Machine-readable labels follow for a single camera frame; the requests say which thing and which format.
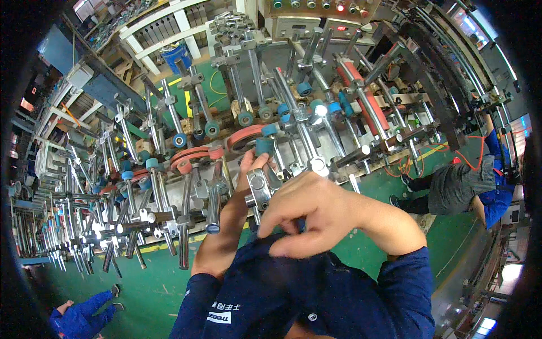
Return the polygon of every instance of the electrical box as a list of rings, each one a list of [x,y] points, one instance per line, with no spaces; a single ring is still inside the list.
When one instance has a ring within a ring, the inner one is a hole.
[[[501,217],[501,224],[519,222],[520,205],[510,206]]]
[[[69,71],[66,80],[74,87],[82,89],[92,79],[94,71],[86,63],[78,63]]]
[[[309,38],[312,29],[319,25],[320,18],[280,16],[273,23],[273,40],[286,40],[292,37],[294,33],[299,33],[300,38]]]

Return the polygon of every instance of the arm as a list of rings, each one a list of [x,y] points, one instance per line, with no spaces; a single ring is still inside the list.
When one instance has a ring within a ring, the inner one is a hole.
[[[307,231],[298,234],[295,219],[306,217]],[[277,240],[269,254],[305,258],[330,250],[353,228],[365,232],[389,255],[403,255],[427,245],[408,213],[386,203],[349,192],[313,172],[287,182],[269,201],[258,236],[275,225],[290,236]]]
[[[243,225],[247,220],[248,207],[244,196],[250,193],[247,172],[262,168],[269,161],[267,153],[255,159],[254,151],[245,153],[240,164],[240,173],[235,193],[220,213],[220,233],[207,234],[192,263],[192,276],[207,273],[221,279],[230,267],[237,247]]]
[[[482,221],[482,225],[484,227],[486,226],[486,213],[485,213],[485,206],[483,205],[482,201],[480,200],[480,197],[475,195],[472,201],[470,202],[470,209],[473,210],[476,213],[476,217]]]
[[[66,301],[65,303],[63,303],[62,305],[58,306],[58,307],[56,308],[56,310],[57,310],[60,314],[64,315],[64,313],[66,313],[66,310],[68,309],[68,307],[70,307],[70,306],[72,306],[72,305],[73,305],[73,301],[68,300],[68,301]]]

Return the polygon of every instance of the right hand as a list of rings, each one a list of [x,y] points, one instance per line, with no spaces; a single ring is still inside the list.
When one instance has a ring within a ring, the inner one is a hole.
[[[269,249],[273,257],[307,258],[330,250],[357,227],[356,197],[314,172],[305,172],[288,181],[269,200],[262,216],[259,238],[279,225],[289,236]],[[299,234],[295,220],[306,218],[306,231]]]

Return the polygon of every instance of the shirt sleeve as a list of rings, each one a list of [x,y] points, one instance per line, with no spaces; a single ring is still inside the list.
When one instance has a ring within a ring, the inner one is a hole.
[[[60,312],[56,308],[53,308],[53,312],[51,313],[51,316],[49,317],[49,319],[53,320],[56,318],[62,318],[62,314],[60,314]]]
[[[208,310],[221,287],[222,283],[210,274],[192,276],[169,338],[201,338]]]
[[[378,285],[399,338],[433,337],[433,275],[427,247],[383,263]]]
[[[495,199],[491,203],[483,206],[483,213],[486,216],[486,229],[490,229],[497,221],[499,221],[512,202],[512,193],[502,193],[500,195],[502,199]]]
[[[499,156],[501,155],[501,150],[499,149],[499,140],[497,139],[497,132],[495,132],[495,129],[493,129],[493,131],[491,131],[491,133],[484,139],[487,147],[489,148],[489,152],[494,155],[494,156]],[[507,160],[508,159],[508,149],[506,148],[506,146],[502,146],[502,150],[504,151],[504,154],[505,154],[505,159],[504,161],[506,161],[507,163],[509,163],[510,161]]]

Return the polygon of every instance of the red rubber roller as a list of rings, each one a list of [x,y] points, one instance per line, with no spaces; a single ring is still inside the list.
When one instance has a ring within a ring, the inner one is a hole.
[[[346,68],[348,68],[350,73],[352,73],[352,75],[354,76],[354,79],[363,80],[363,77],[361,76],[361,74],[359,74],[358,70],[356,69],[356,67],[354,66],[354,64],[351,61],[345,61],[344,65],[346,66]],[[344,73],[344,71],[343,71],[343,69],[341,67],[337,67],[337,73],[339,73],[340,76],[342,77],[342,79],[344,81],[344,84],[346,86],[349,86],[350,81],[348,80],[348,77],[346,76],[346,74]],[[386,116],[382,112],[382,109],[380,108],[380,106],[378,106],[378,103],[376,102],[375,96],[371,93],[371,91],[365,92],[365,95],[367,96],[367,100],[371,103],[371,106],[373,107],[373,109],[374,109],[374,111],[376,113],[376,116],[378,117],[378,120],[380,121],[380,124],[382,124],[382,127],[385,130],[388,130],[390,128],[390,125],[388,124],[388,121],[386,120]],[[361,100],[359,100],[359,99],[356,99],[356,100],[358,101],[359,107],[362,108],[362,115],[365,118],[365,121],[367,121],[367,124],[368,124],[368,126],[369,126],[369,128],[371,130],[371,133],[374,136],[377,136],[378,131],[377,131],[377,129],[375,127],[375,124],[374,124],[373,120],[371,119],[369,113],[367,112],[367,109],[365,109],[365,106],[362,104]]]

